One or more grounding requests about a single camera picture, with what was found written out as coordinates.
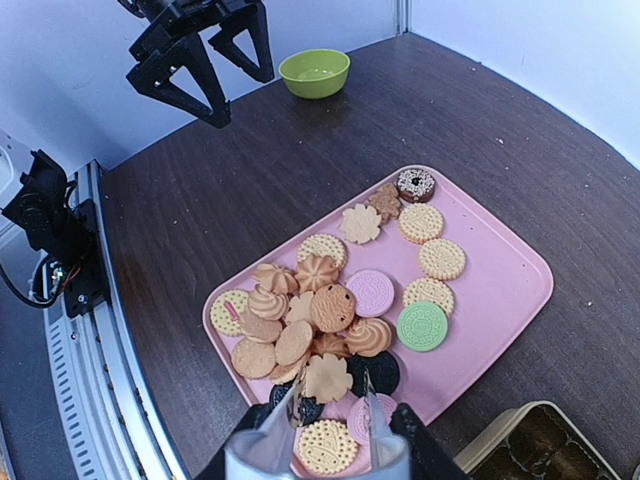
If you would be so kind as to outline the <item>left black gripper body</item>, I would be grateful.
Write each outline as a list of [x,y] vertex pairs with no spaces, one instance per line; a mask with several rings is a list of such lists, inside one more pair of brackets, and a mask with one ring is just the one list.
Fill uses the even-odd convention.
[[248,30],[260,35],[259,1],[123,1],[119,4],[149,25],[140,35],[150,37],[160,31],[161,38],[182,37],[219,25],[235,37]]

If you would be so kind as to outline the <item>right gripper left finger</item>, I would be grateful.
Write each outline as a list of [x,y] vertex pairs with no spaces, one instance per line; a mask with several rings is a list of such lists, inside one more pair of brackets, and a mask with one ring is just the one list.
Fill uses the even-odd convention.
[[271,413],[268,404],[251,406],[232,430],[222,447],[214,454],[205,468],[194,477],[195,480],[230,479],[229,474],[235,464],[243,463],[246,440],[253,443],[253,432],[256,431]]

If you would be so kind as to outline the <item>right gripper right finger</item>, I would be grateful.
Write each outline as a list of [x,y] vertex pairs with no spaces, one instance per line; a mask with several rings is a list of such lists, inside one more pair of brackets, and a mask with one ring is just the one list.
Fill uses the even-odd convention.
[[450,458],[428,432],[425,424],[407,403],[399,403],[390,428],[403,437],[410,451],[410,479],[468,480],[469,476]]

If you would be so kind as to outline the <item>metal serving tongs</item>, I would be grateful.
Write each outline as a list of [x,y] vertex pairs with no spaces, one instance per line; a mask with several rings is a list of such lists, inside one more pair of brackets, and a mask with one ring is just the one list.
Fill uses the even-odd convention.
[[[224,447],[226,479],[296,479],[295,454],[308,454],[306,465],[335,478],[357,455],[358,445],[346,426],[320,420],[302,426],[299,415],[304,376],[300,374],[281,403],[257,429],[239,431]],[[411,476],[408,442],[394,434],[368,370],[364,371],[365,426],[369,438],[370,468],[360,479],[408,479]]]

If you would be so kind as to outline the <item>brown leaf cookie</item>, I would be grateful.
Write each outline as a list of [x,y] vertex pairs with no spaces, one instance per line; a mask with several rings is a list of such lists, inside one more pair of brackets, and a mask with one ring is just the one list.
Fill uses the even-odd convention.
[[310,357],[304,375],[304,397],[327,404],[341,400],[352,386],[353,376],[347,371],[344,358],[330,353]]

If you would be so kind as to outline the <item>swirl butter cookie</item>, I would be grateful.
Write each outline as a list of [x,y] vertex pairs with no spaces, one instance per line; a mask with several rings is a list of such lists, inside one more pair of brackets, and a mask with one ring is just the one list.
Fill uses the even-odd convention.
[[352,355],[371,358],[389,349],[390,326],[380,318],[360,318],[347,329],[345,343]]

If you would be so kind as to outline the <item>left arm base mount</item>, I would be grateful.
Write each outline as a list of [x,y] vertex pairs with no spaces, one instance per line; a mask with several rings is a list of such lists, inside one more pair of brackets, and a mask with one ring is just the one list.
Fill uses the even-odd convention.
[[40,310],[62,297],[70,318],[88,313],[110,298],[100,246],[97,208],[88,198],[70,205],[78,186],[62,167],[42,150],[31,150],[30,170],[19,177],[20,187],[1,205],[1,214],[25,233],[29,246],[44,251],[43,266],[51,270],[47,294],[23,294],[5,270],[1,278],[22,303]]

